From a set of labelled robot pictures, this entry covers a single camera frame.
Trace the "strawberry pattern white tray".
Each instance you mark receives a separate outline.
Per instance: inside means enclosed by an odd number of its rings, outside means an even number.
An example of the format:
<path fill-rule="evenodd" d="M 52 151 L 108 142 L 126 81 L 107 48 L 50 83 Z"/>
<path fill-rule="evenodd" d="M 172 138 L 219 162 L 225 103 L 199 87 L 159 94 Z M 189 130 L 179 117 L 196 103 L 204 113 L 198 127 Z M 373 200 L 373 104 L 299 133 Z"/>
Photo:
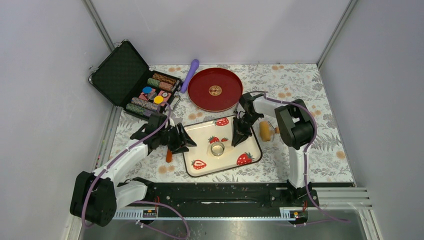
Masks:
<path fill-rule="evenodd" d="M 232 146 L 234 117 L 236 116 L 229 115 L 184 127 L 197 144 L 183 153 L 189 176 L 196 178 L 210 175 L 262 159 L 263 152 L 254 133 L 236 147 Z"/>

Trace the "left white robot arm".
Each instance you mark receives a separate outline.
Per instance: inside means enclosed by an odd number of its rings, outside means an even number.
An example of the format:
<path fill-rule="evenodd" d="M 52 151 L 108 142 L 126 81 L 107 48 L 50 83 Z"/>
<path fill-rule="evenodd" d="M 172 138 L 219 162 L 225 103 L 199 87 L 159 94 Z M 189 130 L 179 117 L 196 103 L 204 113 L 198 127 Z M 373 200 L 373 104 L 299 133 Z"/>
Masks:
<path fill-rule="evenodd" d="M 79 217 L 82 223 L 91 222 L 104 227 L 123 207 L 136 201 L 144 206 L 152 204 L 154 190 L 139 180 L 120 185 L 125 175 L 159 146 L 166 146 L 172 154 L 179 154 L 196 145 L 181 123 L 174 123 L 169 115 L 152 113 L 147 123 L 130 136 L 127 146 L 113 159 L 92 172 L 78 174 L 70 214 Z"/>

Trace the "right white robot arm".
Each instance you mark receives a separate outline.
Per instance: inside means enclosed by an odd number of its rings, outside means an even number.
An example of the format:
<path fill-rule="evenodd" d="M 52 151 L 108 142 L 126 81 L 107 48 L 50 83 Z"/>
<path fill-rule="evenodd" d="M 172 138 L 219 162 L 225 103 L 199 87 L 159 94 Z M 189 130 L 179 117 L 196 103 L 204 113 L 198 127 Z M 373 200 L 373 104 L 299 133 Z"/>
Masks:
<path fill-rule="evenodd" d="M 238 101 L 244 113 L 236 116 L 232 124 L 231 145 L 236 147 L 252 136 L 252 126 L 265 115 L 277 120 L 279 134 L 289 150 L 289 176 L 287 201 L 293 206 L 301 205 L 310 194 L 308 180 L 308 148 L 317 136 L 317 124 L 301 99 L 276 100 L 266 96 L 245 93 Z"/>

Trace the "wooden dough roller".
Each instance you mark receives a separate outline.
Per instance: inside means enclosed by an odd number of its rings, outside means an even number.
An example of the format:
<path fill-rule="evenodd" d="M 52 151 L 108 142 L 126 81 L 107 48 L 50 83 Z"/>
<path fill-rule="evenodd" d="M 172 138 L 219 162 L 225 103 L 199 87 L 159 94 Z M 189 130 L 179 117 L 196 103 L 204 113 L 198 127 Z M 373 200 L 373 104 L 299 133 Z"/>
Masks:
<path fill-rule="evenodd" d="M 279 133 L 279 128 L 274 127 L 269 121 L 261 121 L 259 123 L 259 135 L 263 142 L 274 141 Z"/>

